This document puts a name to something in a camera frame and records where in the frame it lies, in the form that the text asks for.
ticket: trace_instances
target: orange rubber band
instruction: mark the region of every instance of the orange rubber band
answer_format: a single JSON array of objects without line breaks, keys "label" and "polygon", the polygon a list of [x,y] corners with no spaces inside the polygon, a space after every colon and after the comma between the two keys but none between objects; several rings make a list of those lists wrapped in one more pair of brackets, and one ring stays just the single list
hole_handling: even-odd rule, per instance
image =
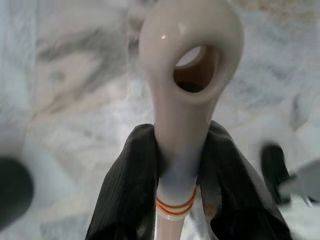
[{"label": "orange rubber band", "polygon": [[[194,202],[195,202],[195,199],[196,199],[196,195],[197,195],[197,189],[194,188],[193,195],[192,195],[191,199],[189,201],[187,201],[186,203],[184,203],[182,205],[179,205],[179,206],[167,205],[167,204],[163,203],[162,201],[160,201],[159,198],[156,198],[156,206],[161,211],[163,211],[164,213],[166,213],[166,214],[168,214],[170,216],[175,216],[175,217],[183,216],[185,213],[190,211],[190,209],[194,205]],[[187,206],[188,206],[188,208],[183,210],[182,212],[171,212],[171,211],[167,210],[167,209],[182,209],[182,208],[185,208]]]}]

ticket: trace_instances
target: ceramic tube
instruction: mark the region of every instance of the ceramic tube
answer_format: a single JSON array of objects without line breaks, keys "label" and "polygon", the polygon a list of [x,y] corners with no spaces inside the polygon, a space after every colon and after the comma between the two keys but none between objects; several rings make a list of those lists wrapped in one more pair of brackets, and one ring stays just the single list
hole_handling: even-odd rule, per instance
[{"label": "ceramic tube", "polygon": [[[181,220],[192,206],[185,204],[195,194],[213,111],[238,67],[243,41],[239,18],[222,0],[162,0],[145,19],[139,53],[152,95],[154,134],[161,153],[158,231],[170,224],[177,228],[171,232],[173,238],[158,239],[180,236]],[[194,60],[176,66],[198,46]]]}]

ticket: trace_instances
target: white ceramic object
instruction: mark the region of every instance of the white ceramic object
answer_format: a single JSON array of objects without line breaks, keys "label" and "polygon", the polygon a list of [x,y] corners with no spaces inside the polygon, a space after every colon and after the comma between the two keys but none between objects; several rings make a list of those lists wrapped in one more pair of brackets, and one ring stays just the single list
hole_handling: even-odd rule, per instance
[{"label": "white ceramic object", "polygon": [[[238,67],[243,42],[240,20],[224,0],[160,0],[143,24],[140,59],[165,168],[159,178],[157,212],[158,217],[178,221],[178,228],[191,209],[213,111]],[[195,59],[176,66],[199,46]],[[178,235],[171,232],[160,239],[176,240]]]}]

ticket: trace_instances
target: hole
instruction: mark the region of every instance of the hole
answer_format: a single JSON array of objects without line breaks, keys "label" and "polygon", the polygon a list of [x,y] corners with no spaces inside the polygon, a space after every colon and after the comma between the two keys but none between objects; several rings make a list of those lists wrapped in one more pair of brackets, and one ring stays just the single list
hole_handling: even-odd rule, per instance
[{"label": "hole", "polygon": [[205,89],[222,63],[221,51],[213,46],[198,46],[176,64],[173,79],[183,90],[197,93]]}]

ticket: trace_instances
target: white marble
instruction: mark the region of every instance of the white marble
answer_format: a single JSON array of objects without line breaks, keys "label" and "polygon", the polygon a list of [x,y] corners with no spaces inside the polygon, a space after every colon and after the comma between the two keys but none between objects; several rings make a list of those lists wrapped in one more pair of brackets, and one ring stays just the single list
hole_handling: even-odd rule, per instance
[{"label": "white marble", "polygon": [[292,197],[289,207],[281,207],[280,212],[293,233],[293,240],[318,240],[320,207],[308,207],[304,201]]},{"label": "white marble", "polygon": [[108,1],[40,2],[33,122],[124,99],[126,71],[124,7]]},{"label": "white marble", "polygon": [[308,121],[297,135],[312,159],[320,158],[320,94],[314,100]]},{"label": "white marble", "polygon": [[40,225],[31,211],[12,223],[0,233],[0,240],[46,240]]},{"label": "white marble", "polygon": [[35,0],[0,1],[0,153],[19,156],[31,113]]},{"label": "white marble", "polygon": [[312,160],[298,137],[276,111],[261,114],[244,125],[228,128],[228,131],[243,155],[259,172],[260,151],[270,142],[282,147],[288,171]]},{"label": "white marble", "polygon": [[[10,28],[0,24],[9,46],[0,57],[0,153],[20,156],[23,147],[35,196],[0,240],[83,239],[105,174],[128,135],[153,122],[138,43],[156,1],[42,0],[37,38],[35,2],[20,2],[6,1]],[[245,49],[213,119],[259,172],[267,142],[281,145],[294,171],[320,157],[320,24],[312,1],[231,2],[244,25]],[[318,211],[296,198],[292,208],[281,209],[295,240],[317,239]],[[197,228],[188,217],[181,239],[200,239]]]}]

